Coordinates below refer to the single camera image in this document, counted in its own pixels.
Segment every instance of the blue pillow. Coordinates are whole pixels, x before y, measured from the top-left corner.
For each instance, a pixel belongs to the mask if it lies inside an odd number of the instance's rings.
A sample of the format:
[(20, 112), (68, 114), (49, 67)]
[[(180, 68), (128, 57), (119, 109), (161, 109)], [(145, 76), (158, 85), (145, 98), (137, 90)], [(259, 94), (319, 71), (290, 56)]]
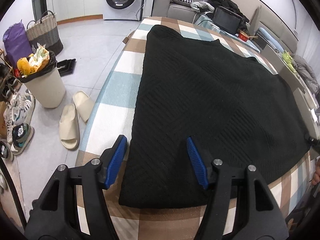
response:
[(280, 51), (281, 53), (284, 52), (284, 49), (283, 49), (282, 46), (279, 44), (279, 42), (276, 41), (264, 28), (260, 27), (258, 30), (263, 34), (263, 36), (265, 36), (265, 38), (266, 38), (272, 45), (274, 45), (277, 49), (279, 49), (279, 51)]

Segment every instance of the garbage bag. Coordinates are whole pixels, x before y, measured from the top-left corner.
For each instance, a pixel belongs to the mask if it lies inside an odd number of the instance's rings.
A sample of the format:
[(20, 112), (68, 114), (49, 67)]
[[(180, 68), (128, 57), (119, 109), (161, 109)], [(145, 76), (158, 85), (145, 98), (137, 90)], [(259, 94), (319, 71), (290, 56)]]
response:
[(47, 73), (50, 73), (52, 70), (54, 70), (54, 68), (57, 67), (57, 59), (56, 59), (56, 55), (54, 54), (53, 51), (49, 51), (49, 62), (47, 63), (47, 65), (40, 70), (39, 72), (35, 72), (33, 74), (28, 75), (27, 77), (17, 77), (17, 79), (21, 82), (21, 83), (27, 83), (37, 77), (41, 77)]
[(8, 59), (13, 68), (17, 68), (17, 61), (22, 57), (29, 57), (32, 49), (21, 22), (10, 26), (3, 35), (3, 43)]

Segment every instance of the houndstooth pillow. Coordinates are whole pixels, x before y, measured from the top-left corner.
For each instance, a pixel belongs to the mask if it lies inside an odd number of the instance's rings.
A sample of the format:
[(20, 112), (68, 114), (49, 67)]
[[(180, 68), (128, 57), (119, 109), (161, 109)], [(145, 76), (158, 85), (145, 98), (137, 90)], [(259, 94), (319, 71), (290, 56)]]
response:
[(173, 3), (180, 4), (186, 7), (191, 7), (193, 0), (172, 0)]

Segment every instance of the red bowl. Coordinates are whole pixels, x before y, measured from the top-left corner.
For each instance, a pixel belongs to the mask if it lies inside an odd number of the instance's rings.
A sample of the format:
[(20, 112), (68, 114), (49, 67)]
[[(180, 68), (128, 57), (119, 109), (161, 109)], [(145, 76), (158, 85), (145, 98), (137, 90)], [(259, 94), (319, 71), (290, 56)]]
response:
[(244, 42), (247, 42), (249, 37), (243, 35), (242, 33), (239, 33), (239, 36), (238, 36), (241, 40), (243, 40)]

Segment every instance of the laundry basket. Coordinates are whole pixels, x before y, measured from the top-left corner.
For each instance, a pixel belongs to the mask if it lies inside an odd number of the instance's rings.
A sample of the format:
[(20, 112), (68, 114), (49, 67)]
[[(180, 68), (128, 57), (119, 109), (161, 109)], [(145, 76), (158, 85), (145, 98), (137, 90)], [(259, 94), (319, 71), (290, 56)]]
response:
[(63, 49), (63, 44), (59, 37), (55, 13), (52, 11), (45, 11), (40, 20), (29, 27), (31, 22), (35, 21), (30, 21), (28, 23), (26, 33), (34, 53), (36, 48), (38, 48), (37, 44), (39, 43), (42, 46), (45, 45), (47, 50), (52, 50), (55, 55), (58, 55)]
[(66, 92), (59, 71), (57, 60), (52, 51), (49, 51), (49, 63), (39, 72), (33, 73), (26, 78), (18, 78), (24, 83), (39, 103), (46, 108), (57, 107)]

